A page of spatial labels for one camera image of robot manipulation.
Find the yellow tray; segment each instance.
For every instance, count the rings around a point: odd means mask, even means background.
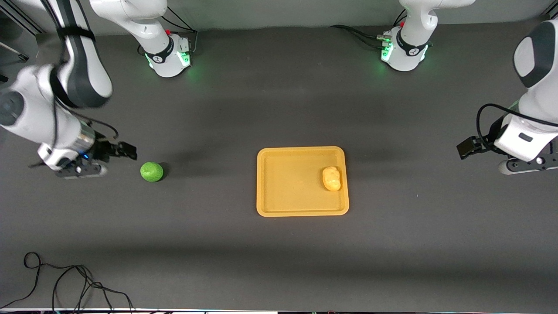
[[[328,191],[322,171],[337,167],[339,191]],[[258,153],[256,208],[264,217],[333,216],[349,209],[345,154],[337,146],[264,148]]]

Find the black cable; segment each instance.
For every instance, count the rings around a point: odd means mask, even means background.
[[[403,11],[401,11],[401,13],[399,13],[399,15],[395,18],[395,22],[393,22],[393,25],[397,25],[397,22],[400,21],[400,17],[403,15],[403,13],[405,13],[405,9],[403,9]]]
[[[110,125],[106,122],[103,122],[101,120],[93,119],[93,118],[90,118],[88,116],[84,116],[81,113],[77,113],[77,112],[73,111],[72,109],[68,108],[68,106],[63,104],[58,98],[56,100],[58,101],[58,104],[62,108],[68,110],[72,115],[74,115],[76,117],[80,117],[84,120],[88,120],[88,121],[95,122],[95,123],[100,124],[100,125],[104,125],[104,126],[108,127],[109,129],[111,129],[114,132],[114,136],[112,137],[113,140],[117,139],[120,136],[120,133],[118,133],[118,130],[114,126],[112,126],[112,125]]]
[[[174,12],[171,7],[167,6],[169,8],[169,11],[171,11],[172,14],[174,14],[182,23],[184,23],[184,25],[186,25],[192,32],[197,33],[197,30],[194,30],[190,25],[188,25],[188,23],[186,23],[178,14],[176,14],[176,12]]]
[[[401,21],[403,21],[404,18],[406,18],[407,15],[404,15],[403,17],[401,17],[399,20],[395,21],[394,26],[396,26],[397,24],[399,24]]]
[[[38,262],[37,265],[33,266],[33,267],[29,266],[29,264],[27,263],[27,259],[31,255],[34,255],[35,257],[37,257],[37,262]],[[57,288],[58,288],[58,284],[60,283],[60,280],[66,274],[68,274],[68,272],[70,272],[73,269],[75,269],[84,278],[84,285],[83,285],[83,288],[81,289],[80,297],[79,297],[79,300],[78,300],[78,302],[77,302],[77,304],[74,308],[74,312],[76,312],[76,310],[77,310],[77,312],[80,311],[81,303],[82,303],[83,298],[85,297],[87,291],[89,290],[89,288],[94,288],[94,289],[99,289],[99,290],[103,291],[105,301],[107,302],[107,305],[109,306],[111,311],[114,310],[114,307],[112,306],[112,304],[110,303],[110,300],[108,299],[107,292],[124,295],[126,297],[126,301],[128,302],[128,306],[130,308],[130,313],[132,313],[132,309],[134,308],[134,306],[132,304],[132,301],[130,300],[130,297],[124,292],[109,289],[109,288],[103,286],[103,284],[101,282],[94,281],[93,280],[93,273],[85,265],[69,265],[69,266],[60,267],[60,266],[55,266],[55,265],[52,265],[52,264],[49,264],[49,263],[43,263],[42,260],[41,260],[41,257],[36,252],[28,252],[27,254],[25,254],[25,257],[23,258],[23,265],[27,269],[37,269],[37,274],[35,275],[35,284],[33,285],[33,288],[23,298],[14,300],[14,301],[0,307],[0,309],[8,307],[11,304],[13,304],[15,302],[18,302],[18,301],[21,301],[21,300],[24,300],[24,299],[28,298],[30,295],[32,295],[33,292],[35,291],[35,289],[37,288],[37,283],[39,282],[39,274],[41,272],[41,268],[44,267],[44,266],[48,266],[48,267],[52,267],[54,269],[65,269],[64,272],[56,280],[56,282],[54,284],[54,288],[52,289],[51,308],[52,308],[53,313],[56,312],[55,311],[55,296],[56,296],[56,291],[57,291]]]
[[[27,257],[28,257],[29,255],[33,255],[33,254],[34,254],[35,256],[37,256],[37,258],[39,259],[39,264],[38,264],[37,266],[35,266],[35,267],[30,267],[29,265],[27,265]],[[35,275],[35,284],[33,285],[33,288],[31,289],[31,291],[30,291],[26,296],[24,296],[23,298],[17,299],[17,300],[13,300],[12,302],[7,303],[6,305],[4,305],[4,306],[2,306],[2,307],[0,307],[0,308],[5,308],[5,307],[8,307],[8,306],[10,306],[10,305],[12,305],[12,304],[18,302],[18,301],[23,301],[23,300],[25,300],[26,298],[30,297],[30,296],[33,294],[33,292],[34,292],[35,289],[37,288],[37,283],[39,282],[39,274],[41,273],[41,264],[42,264],[42,263],[41,263],[41,258],[39,257],[39,255],[38,255],[37,253],[35,253],[35,252],[29,252],[29,253],[25,254],[25,257],[23,257],[23,265],[25,266],[25,268],[27,268],[27,269],[35,269],[35,268],[37,268],[37,274]]]
[[[357,30],[356,28],[350,27],[350,26],[347,26],[347,25],[339,25],[339,24],[337,24],[337,25],[331,25],[330,27],[333,27],[333,28],[340,28],[340,29],[343,29],[343,30],[348,30],[348,31],[350,31],[350,32],[356,33],[356,34],[361,35],[361,36],[366,37],[366,38],[376,39],[376,36],[369,35],[369,34],[363,32],[363,31],[359,31],[359,30]]]
[[[181,29],[187,30],[187,31],[191,31],[191,32],[197,32],[197,31],[195,31],[195,30],[193,30],[193,29],[191,29],[191,28],[186,28],[186,27],[177,25],[177,24],[175,24],[175,23],[169,21],[169,20],[168,20],[166,17],[164,17],[164,16],[161,16],[161,17],[163,18],[163,20],[167,21],[169,24],[172,24],[172,25],[174,25],[174,26],[176,26],[176,27],[178,27],[178,28],[181,28]]]
[[[526,119],[526,120],[530,120],[530,121],[537,122],[537,123],[540,123],[540,124],[544,124],[544,125],[548,125],[548,126],[553,126],[553,127],[558,127],[558,123],[548,122],[548,121],[545,121],[545,120],[541,120],[541,119],[533,118],[533,117],[530,117],[530,116],[526,116],[526,115],[524,115],[524,114],[522,114],[522,113],[519,113],[519,112],[510,110],[510,109],[505,108],[505,107],[502,107],[502,106],[500,106],[500,105],[498,105],[498,104],[487,103],[487,104],[481,106],[481,108],[479,108],[479,111],[477,111],[477,135],[478,135],[478,137],[479,137],[480,142],[484,145],[484,147],[490,149],[491,151],[493,151],[493,152],[495,152],[495,153],[499,153],[499,154],[500,154],[501,152],[497,151],[497,149],[494,148],[493,145],[489,145],[489,144],[486,142],[486,140],[484,139],[484,136],[482,135],[482,132],[481,132],[481,130],[480,130],[480,115],[481,115],[481,113],[483,112],[483,110],[484,110],[485,108],[487,108],[487,107],[494,107],[494,108],[500,109],[500,110],[502,110],[502,111],[504,111],[504,112],[507,112],[507,113],[509,113],[510,115],[515,115],[515,116],[518,116],[518,117],[520,117],[520,118],[524,118],[524,119]]]
[[[138,55],[140,55],[140,56],[145,54],[145,49],[143,50],[143,53],[140,52],[141,47],[142,47],[141,45],[138,45],[138,48],[136,49],[136,51],[138,52]]]
[[[200,36],[200,33],[196,32],[196,38],[194,39],[194,48],[191,49],[190,53],[194,54],[194,52],[196,52],[196,49],[198,48],[198,37]]]
[[[40,166],[46,166],[45,162],[41,160],[41,161],[38,161],[37,163],[28,165],[29,169],[35,169],[35,168],[40,167]]]
[[[366,40],[370,40],[370,39],[376,39],[375,36],[369,35],[367,33],[361,32],[359,30],[357,30],[356,28],[350,27],[350,26],[346,26],[346,25],[331,25],[330,27],[333,28],[339,28],[342,30],[346,30],[349,33],[351,33],[353,36],[355,36],[356,39],[358,39],[360,42],[362,42],[363,44],[372,47],[372,48],[376,48],[376,49],[382,49],[383,47],[380,45],[374,45]]]
[[[54,22],[54,24],[56,25],[57,29],[62,28],[62,26],[60,25],[60,22],[56,19],[56,16],[54,14],[54,9],[52,8],[52,6],[50,5],[50,3],[47,0],[41,0],[42,5],[44,6],[46,12],[49,14],[50,18],[52,19],[52,21]],[[62,63],[64,63],[64,40],[62,40],[62,38],[60,39],[60,55],[58,57],[58,62],[57,64],[54,65],[53,69],[58,68]],[[54,119],[54,135],[52,137],[52,149],[55,148],[57,142],[58,142],[58,115],[56,112],[56,96],[52,95],[52,116]]]

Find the green fruit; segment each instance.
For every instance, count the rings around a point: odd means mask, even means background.
[[[157,182],[163,177],[163,167],[154,162],[144,163],[139,170],[141,176],[148,182]]]

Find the black strap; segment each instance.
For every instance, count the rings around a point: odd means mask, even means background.
[[[406,43],[405,40],[403,40],[403,38],[401,37],[401,29],[397,32],[396,39],[399,47],[403,48],[403,50],[408,56],[418,55],[419,52],[421,52],[424,49],[424,47],[426,47],[426,45],[428,44],[428,42],[425,42],[420,46],[413,46],[411,44]]]
[[[165,60],[167,59],[167,57],[174,51],[174,40],[172,40],[171,37],[169,37],[169,44],[167,45],[167,48],[165,48],[163,51],[161,51],[158,54],[150,54],[146,52],[146,55],[153,60],[153,62],[155,63],[164,63]]]
[[[69,36],[83,36],[95,41],[95,35],[90,30],[85,30],[77,26],[66,26],[56,30],[60,38]]]
[[[76,106],[76,104],[70,100],[70,97],[68,97],[68,94],[66,94],[66,91],[62,87],[60,80],[58,80],[58,70],[59,70],[58,66],[52,68],[49,77],[50,87],[52,88],[52,93],[54,94],[54,97],[57,97],[63,104],[65,104],[68,107],[78,108],[78,106]]]

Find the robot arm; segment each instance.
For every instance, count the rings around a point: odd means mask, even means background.
[[[527,92],[493,123],[487,136],[473,136],[458,145],[462,159],[491,150],[509,156],[499,166],[504,174],[558,168],[552,147],[558,136],[557,30],[558,21],[545,21],[519,43],[513,65]],[[550,154],[541,154],[549,143]]]
[[[165,78],[190,66],[187,38],[167,34],[156,18],[167,10],[167,0],[90,0],[95,13],[114,22],[136,38],[146,52],[150,67]]]
[[[399,0],[407,11],[404,26],[384,32],[388,44],[381,60],[398,71],[410,71],[424,59],[428,40],[438,25],[435,9],[466,7],[475,0]]]
[[[133,146],[110,144],[102,134],[63,107],[100,107],[112,94],[112,84],[99,60],[93,34],[79,2],[25,2],[49,11],[59,35],[65,40],[69,60],[62,65],[23,68],[15,82],[0,93],[0,125],[40,143],[38,152],[44,163],[59,172],[74,170],[73,177],[79,177],[81,170],[95,169],[95,173],[87,175],[103,172],[98,164],[84,164],[82,158],[108,161],[111,155],[123,155],[135,159]]]

